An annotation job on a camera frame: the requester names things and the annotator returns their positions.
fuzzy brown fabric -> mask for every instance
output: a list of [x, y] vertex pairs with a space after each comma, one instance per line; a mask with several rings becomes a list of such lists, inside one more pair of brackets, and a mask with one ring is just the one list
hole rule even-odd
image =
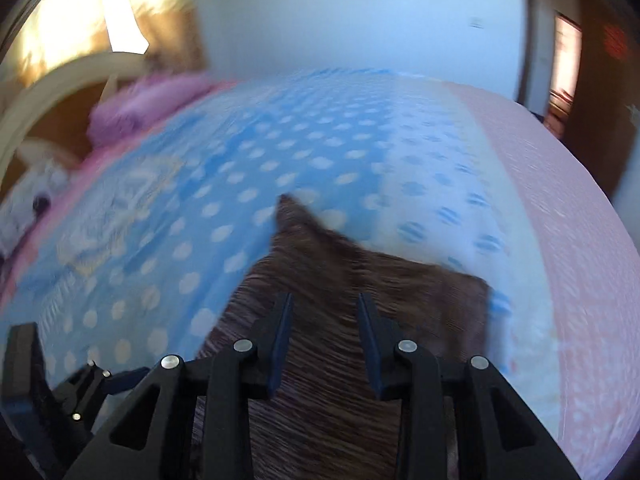
[[[250, 402], [254, 473], [260, 480], [393, 478], [399, 402], [378, 402], [367, 382], [356, 298], [370, 292], [383, 316], [438, 356], [482, 353], [487, 284], [439, 266], [363, 250], [324, 229], [289, 196], [276, 213], [271, 252], [231, 297], [198, 357], [248, 335], [291, 292], [294, 318], [282, 386]], [[203, 406], [196, 411], [202, 428]]]

metal rivet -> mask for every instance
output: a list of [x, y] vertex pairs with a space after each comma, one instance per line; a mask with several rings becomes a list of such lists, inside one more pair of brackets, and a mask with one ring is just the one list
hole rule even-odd
[[489, 361], [486, 357], [476, 355], [471, 358], [471, 365], [473, 368], [477, 368], [478, 370], [486, 370], [489, 367]]
[[415, 343], [415, 341], [411, 341], [410, 339], [402, 339], [402, 341], [398, 343], [398, 349], [402, 352], [410, 354], [411, 352], [415, 352], [418, 349], [418, 345]]
[[239, 339], [234, 343], [234, 350], [236, 352], [248, 352], [253, 347], [254, 344], [248, 339]]
[[177, 355], [165, 355], [160, 361], [162, 368], [171, 370], [171, 368], [177, 367], [180, 364], [180, 358]]

bed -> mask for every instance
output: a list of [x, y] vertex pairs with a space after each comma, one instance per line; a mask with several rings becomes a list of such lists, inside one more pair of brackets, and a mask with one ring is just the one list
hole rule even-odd
[[[4, 192], [51, 109], [146, 70], [135, 54], [74, 63], [0, 119]], [[88, 108], [72, 120], [86, 126]], [[55, 141], [72, 149], [78, 129]], [[304, 72], [207, 95], [76, 155], [0, 300], [0, 342], [37, 321], [50, 384], [88, 359], [116, 372], [193, 358], [268, 252], [288, 192], [367, 248], [485, 279], [487, 355], [582, 478], [605, 478], [638, 431], [640, 258], [588, 172], [513, 102], [385, 71]]]

blue polka dot bedsheet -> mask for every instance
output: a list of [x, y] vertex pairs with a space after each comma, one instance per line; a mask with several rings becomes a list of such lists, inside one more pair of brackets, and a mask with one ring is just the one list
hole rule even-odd
[[2, 308], [2, 342], [38, 323], [50, 384], [87, 359], [116, 372], [193, 358], [267, 254], [285, 192], [366, 248], [487, 280], [488, 354], [509, 373], [511, 312], [533, 301], [522, 276], [543, 270], [516, 250], [534, 238], [520, 199], [443, 84], [343, 70], [248, 82], [122, 151]]

wooden bed frame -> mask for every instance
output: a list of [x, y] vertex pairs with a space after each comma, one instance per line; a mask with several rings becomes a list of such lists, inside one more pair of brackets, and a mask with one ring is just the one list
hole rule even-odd
[[77, 160], [92, 150], [89, 113], [107, 81], [129, 83], [150, 69], [140, 54], [100, 52], [75, 59], [24, 89], [0, 117], [0, 202], [26, 170], [17, 154], [25, 139], [42, 139]]

